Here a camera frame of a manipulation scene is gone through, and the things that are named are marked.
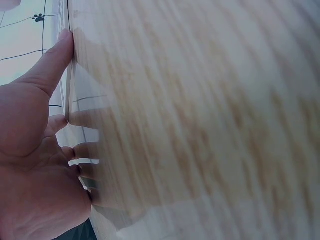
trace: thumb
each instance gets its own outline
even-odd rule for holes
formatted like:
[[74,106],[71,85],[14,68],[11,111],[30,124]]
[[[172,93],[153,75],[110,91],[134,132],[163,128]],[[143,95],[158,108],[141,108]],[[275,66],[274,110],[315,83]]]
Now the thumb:
[[14,83],[34,85],[51,98],[74,55],[73,34],[64,29],[58,43],[48,50],[25,75]]

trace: light wood grain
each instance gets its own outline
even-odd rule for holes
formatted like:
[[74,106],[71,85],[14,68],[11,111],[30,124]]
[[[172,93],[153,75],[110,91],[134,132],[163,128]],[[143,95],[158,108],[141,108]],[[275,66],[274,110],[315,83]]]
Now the light wood grain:
[[69,120],[96,142],[76,149],[99,159],[99,239],[320,239],[317,0],[70,0],[69,14]]

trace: black paw print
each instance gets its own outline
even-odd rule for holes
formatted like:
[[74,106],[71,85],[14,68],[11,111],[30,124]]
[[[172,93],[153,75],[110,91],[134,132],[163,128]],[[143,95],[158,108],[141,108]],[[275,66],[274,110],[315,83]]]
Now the black paw print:
[[34,17],[32,19],[35,19],[35,22],[41,22],[45,20],[45,15],[42,16],[42,14],[40,13],[39,16],[38,15],[34,15]]

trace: hand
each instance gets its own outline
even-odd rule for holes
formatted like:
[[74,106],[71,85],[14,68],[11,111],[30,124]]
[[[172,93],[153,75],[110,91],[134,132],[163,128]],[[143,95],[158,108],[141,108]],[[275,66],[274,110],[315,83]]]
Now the hand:
[[49,100],[73,53],[65,30],[28,73],[0,87],[1,240],[51,240],[90,215],[78,168],[68,165],[74,151],[56,138],[67,121],[49,118]]

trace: wooden surface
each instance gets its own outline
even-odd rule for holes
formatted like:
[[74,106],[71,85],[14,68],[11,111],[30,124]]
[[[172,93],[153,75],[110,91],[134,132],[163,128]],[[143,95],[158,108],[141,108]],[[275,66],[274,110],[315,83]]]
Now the wooden surface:
[[99,240],[320,239],[320,2],[69,0]]

